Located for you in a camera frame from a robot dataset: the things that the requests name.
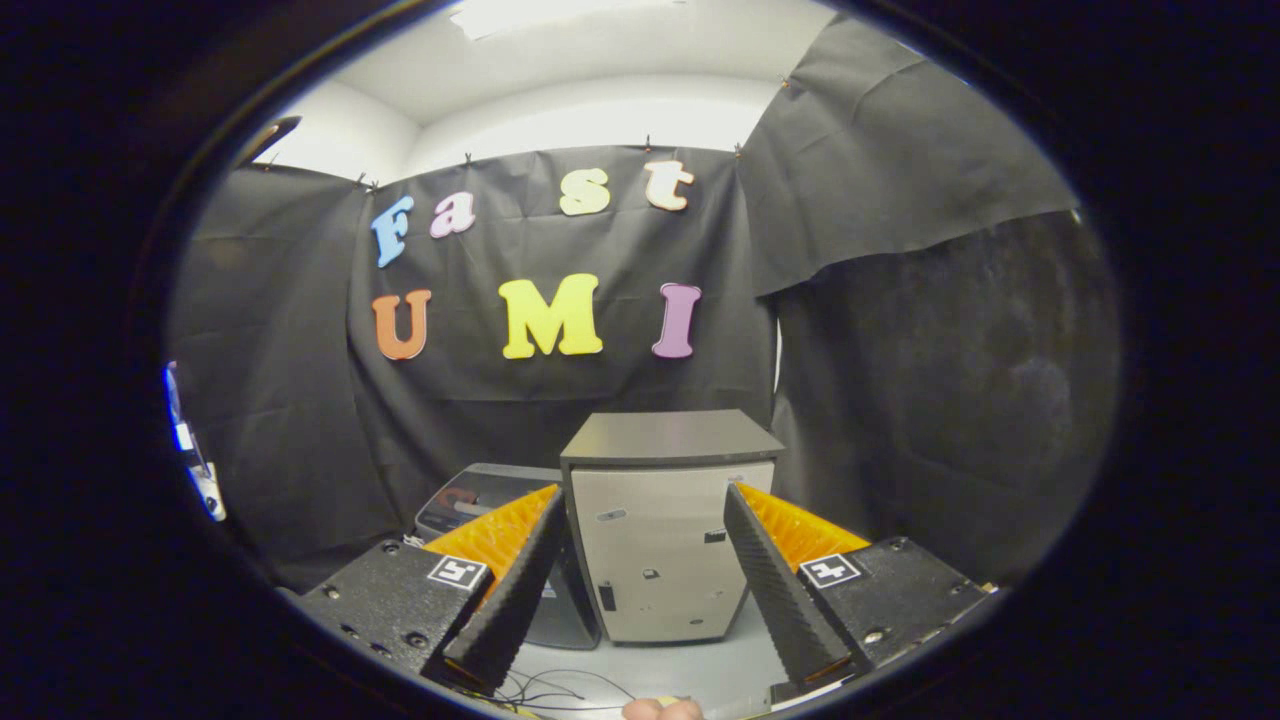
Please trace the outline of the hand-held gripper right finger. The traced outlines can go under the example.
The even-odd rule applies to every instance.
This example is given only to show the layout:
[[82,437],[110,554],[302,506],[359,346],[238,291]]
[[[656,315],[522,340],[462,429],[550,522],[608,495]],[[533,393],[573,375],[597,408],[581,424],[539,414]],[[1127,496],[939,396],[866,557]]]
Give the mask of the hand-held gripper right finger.
[[800,689],[900,660],[998,589],[905,536],[872,542],[742,482],[730,483],[723,519],[774,651]]

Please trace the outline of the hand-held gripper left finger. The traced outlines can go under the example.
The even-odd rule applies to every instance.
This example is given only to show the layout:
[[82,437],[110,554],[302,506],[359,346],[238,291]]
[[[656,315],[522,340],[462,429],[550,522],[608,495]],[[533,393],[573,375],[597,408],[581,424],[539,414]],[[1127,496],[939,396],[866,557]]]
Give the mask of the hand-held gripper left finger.
[[387,539],[294,605],[378,662],[492,693],[525,642],[564,533],[564,492],[550,483],[420,544]]

